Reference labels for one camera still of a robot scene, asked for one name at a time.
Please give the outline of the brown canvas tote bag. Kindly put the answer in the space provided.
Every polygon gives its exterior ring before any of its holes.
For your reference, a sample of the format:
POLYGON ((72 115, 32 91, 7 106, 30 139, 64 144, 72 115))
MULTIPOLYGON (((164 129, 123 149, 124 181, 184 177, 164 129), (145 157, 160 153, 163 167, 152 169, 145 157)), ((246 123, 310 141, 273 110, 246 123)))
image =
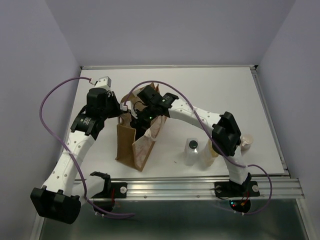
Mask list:
POLYGON ((132 121, 130 113, 120 115, 116 126, 117 155, 115 160, 141 172, 166 120, 166 116, 158 116, 151 121, 151 126, 145 132, 139 133, 130 126, 132 121))

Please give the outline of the white bottle black cap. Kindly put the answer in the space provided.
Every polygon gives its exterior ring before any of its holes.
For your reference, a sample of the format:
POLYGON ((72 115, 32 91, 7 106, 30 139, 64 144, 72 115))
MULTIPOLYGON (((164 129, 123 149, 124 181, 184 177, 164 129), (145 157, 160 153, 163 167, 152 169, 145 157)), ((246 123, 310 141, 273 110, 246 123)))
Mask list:
POLYGON ((184 147, 184 164, 193 166, 199 160, 199 143, 197 138, 188 138, 184 147))

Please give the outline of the amber liquid squeeze bottle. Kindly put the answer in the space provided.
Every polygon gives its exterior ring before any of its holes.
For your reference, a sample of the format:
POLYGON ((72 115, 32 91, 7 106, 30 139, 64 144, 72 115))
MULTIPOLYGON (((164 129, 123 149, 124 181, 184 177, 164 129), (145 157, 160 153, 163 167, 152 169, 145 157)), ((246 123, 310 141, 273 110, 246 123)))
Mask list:
POLYGON ((201 160, 206 168, 210 167, 219 156, 212 147, 212 141, 209 139, 201 152, 201 160))

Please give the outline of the beige pump bottle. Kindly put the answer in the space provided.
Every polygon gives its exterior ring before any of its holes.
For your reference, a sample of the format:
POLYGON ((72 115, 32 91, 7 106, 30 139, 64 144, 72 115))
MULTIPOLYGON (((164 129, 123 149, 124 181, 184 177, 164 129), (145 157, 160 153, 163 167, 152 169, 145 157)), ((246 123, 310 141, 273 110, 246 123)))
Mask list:
POLYGON ((251 134, 243 134, 240 140, 240 148, 242 151, 249 150, 251 148, 252 143, 254 142, 254 138, 251 134))

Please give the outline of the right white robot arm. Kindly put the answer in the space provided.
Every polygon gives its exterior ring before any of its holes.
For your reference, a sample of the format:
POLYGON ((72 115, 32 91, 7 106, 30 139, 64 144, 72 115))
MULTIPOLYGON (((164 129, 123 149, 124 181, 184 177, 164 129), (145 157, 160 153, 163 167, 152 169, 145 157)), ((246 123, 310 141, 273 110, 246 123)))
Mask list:
POLYGON ((137 94, 144 108, 138 110, 131 104, 130 126, 142 136, 151 127, 151 122, 159 116, 176 119, 205 131, 212 149, 223 157, 229 172, 231 192, 242 195, 248 190, 249 172, 241 153, 240 128, 232 115, 213 113, 192 106, 186 99, 172 93, 161 95, 147 85, 137 94))

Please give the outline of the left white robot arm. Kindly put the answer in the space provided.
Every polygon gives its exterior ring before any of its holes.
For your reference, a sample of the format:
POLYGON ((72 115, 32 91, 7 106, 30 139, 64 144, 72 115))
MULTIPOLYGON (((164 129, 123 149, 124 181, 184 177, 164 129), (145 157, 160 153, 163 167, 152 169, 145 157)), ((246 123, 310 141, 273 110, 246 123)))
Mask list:
POLYGON ((120 104, 109 86, 96 86, 86 95, 86 104, 73 121, 63 151, 53 171, 30 199, 39 216, 73 224, 81 207, 95 195, 106 197, 112 192, 111 177, 94 171, 75 187, 76 176, 83 177, 81 164, 105 126, 105 121, 120 115, 120 104))

